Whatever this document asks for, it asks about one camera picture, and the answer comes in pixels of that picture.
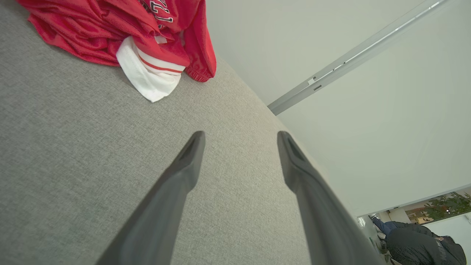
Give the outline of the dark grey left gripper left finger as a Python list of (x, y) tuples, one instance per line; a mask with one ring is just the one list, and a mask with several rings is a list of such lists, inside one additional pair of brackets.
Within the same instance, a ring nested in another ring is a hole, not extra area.
[(188, 193), (195, 188), (205, 152), (205, 133), (192, 134), (143, 198), (98, 265), (169, 265)]

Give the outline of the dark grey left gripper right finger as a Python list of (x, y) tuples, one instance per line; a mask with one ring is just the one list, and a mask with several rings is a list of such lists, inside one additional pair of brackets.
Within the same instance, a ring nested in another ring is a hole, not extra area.
[(277, 134), (284, 181), (296, 195), (313, 265), (383, 265), (384, 259), (287, 131)]

